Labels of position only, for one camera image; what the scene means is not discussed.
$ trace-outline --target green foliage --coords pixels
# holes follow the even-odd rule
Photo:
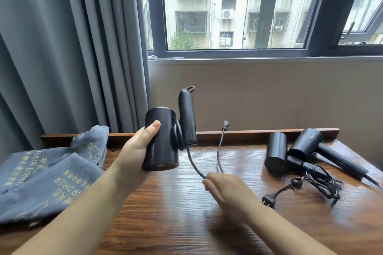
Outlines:
[[[197,50],[193,35],[188,31],[177,31],[170,39],[170,50]]]

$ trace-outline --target curtain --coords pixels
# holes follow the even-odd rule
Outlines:
[[[44,133],[144,126],[142,0],[0,0],[0,151]]]

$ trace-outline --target two-prong plug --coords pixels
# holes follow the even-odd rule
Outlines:
[[[262,204],[274,209],[275,197],[273,195],[264,195],[264,197],[262,198]]]
[[[229,125],[230,125],[230,122],[228,122],[228,121],[225,120],[225,122],[223,123],[223,128],[222,128],[222,130],[227,131],[227,127],[229,127]]]

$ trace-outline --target wooden desk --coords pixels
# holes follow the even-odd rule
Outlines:
[[[259,198],[290,180],[291,176],[274,177],[265,169],[266,145],[238,145],[230,136],[228,140],[222,147],[224,171],[241,176]],[[382,172],[341,142],[332,140],[326,144],[383,182]],[[105,169],[118,153],[119,150],[108,150]],[[216,154],[216,146],[191,149],[195,164],[205,174],[218,170]],[[190,165],[186,152],[180,153],[179,159],[177,169],[152,173],[146,183],[126,199],[97,254],[272,254],[249,228],[229,222],[222,215],[204,190],[201,177]],[[304,183],[301,190],[287,190],[278,195],[276,211],[339,255],[381,254],[383,193],[366,180],[358,182],[333,166],[321,165],[344,182],[342,199],[332,207],[332,200]],[[0,254],[11,253],[40,229],[2,230]]]

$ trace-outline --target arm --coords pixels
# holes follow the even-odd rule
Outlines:
[[[263,205],[241,178],[209,172],[203,184],[221,209],[247,224],[276,255],[336,255]]]
[[[159,128],[159,121],[155,121],[140,129],[82,196],[13,254],[94,254],[125,198],[149,175],[141,166],[146,147]]]

